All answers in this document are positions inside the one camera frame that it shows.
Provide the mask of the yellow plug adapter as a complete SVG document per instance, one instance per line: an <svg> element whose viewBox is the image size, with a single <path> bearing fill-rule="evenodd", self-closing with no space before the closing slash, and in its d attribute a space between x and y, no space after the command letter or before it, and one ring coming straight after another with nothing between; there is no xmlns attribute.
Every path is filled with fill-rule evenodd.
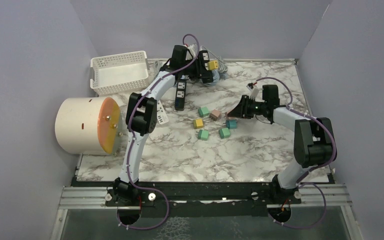
<svg viewBox="0 0 384 240"><path fill-rule="evenodd" d="M202 118L197 118L192 121L194 129L201 129L204 127L204 121Z"/></svg>
<svg viewBox="0 0 384 240"><path fill-rule="evenodd" d="M219 69L219 62L217 60L211 60L205 64L206 68L209 71L214 71Z"/></svg>

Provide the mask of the pink plug adapter round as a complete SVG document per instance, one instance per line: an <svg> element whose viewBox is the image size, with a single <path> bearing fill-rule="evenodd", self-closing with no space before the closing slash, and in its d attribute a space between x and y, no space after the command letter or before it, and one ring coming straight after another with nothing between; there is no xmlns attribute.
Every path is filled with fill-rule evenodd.
<svg viewBox="0 0 384 240"><path fill-rule="evenodd" d="M220 118L221 114L222 114L221 111L214 109L213 111L210 112L209 117L213 121L217 121Z"/></svg>

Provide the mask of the white power strip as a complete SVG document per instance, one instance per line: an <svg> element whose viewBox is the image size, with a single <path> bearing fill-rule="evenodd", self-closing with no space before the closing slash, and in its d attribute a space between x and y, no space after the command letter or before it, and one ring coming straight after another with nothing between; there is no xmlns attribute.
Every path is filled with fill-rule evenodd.
<svg viewBox="0 0 384 240"><path fill-rule="evenodd" d="M169 118L161 101L157 102L157 121L160 125L164 125L169 122Z"/></svg>

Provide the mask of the black power strip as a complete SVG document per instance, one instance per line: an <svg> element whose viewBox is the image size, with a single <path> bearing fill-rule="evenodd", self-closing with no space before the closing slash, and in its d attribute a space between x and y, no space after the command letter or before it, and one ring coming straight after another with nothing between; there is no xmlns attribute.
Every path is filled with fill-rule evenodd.
<svg viewBox="0 0 384 240"><path fill-rule="evenodd" d="M174 109L176 111L183 111L185 108L186 87L187 81L185 79L180 79L177 82L174 100Z"/></svg>
<svg viewBox="0 0 384 240"><path fill-rule="evenodd" d="M198 67L197 67L197 76L204 84L212 83L213 73L212 71L206 68L206 63L210 61L209 53L207 50L200 50L197 56Z"/></svg>

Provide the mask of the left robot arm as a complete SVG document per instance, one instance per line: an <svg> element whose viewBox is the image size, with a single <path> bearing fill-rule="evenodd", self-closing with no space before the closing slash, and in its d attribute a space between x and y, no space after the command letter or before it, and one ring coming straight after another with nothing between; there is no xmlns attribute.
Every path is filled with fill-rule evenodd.
<svg viewBox="0 0 384 240"><path fill-rule="evenodd" d="M113 200L132 205L138 198L139 166L146 141L157 125L158 101L177 86L175 108L184 109L186 80L184 76L204 83L213 80L207 50L192 54L185 45L175 45L172 56L155 70L152 83L140 93L132 93L126 111L128 141L122 170L113 182Z"/></svg>

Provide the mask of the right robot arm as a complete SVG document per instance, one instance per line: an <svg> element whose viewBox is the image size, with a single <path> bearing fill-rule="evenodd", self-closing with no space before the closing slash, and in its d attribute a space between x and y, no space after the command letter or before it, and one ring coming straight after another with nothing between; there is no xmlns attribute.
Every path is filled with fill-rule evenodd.
<svg viewBox="0 0 384 240"><path fill-rule="evenodd" d="M270 123L293 131L294 160L269 183L269 199L280 204L294 195L298 184L307 175L337 157L337 147L329 118L315 118L280 104L279 89L275 84L262 87L262 100L242 95L237 106L227 113L229 118L252 119L263 116Z"/></svg>

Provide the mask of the green plug adapter white strip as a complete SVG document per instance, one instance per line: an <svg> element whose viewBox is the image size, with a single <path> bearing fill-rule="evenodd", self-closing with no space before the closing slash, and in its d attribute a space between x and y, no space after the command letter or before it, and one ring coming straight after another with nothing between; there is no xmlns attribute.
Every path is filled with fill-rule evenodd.
<svg viewBox="0 0 384 240"><path fill-rule="evenodd" d="M206 141L206 140L209 139L209 136L210 136L210 132L208 130L200 129L199 132L198 132L197 138L199 140Z"/></svg>

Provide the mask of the teal plug adapter round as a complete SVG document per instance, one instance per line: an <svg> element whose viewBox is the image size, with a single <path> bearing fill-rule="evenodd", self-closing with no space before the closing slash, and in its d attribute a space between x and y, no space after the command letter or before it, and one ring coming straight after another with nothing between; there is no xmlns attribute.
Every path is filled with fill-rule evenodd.
<svg viewBox="0 0 384 240"><path fill-rule="evenodd" d="M225 125L228 129L236 129L238 127L238 122L236 119L228 119L225 121Z"/></svg>

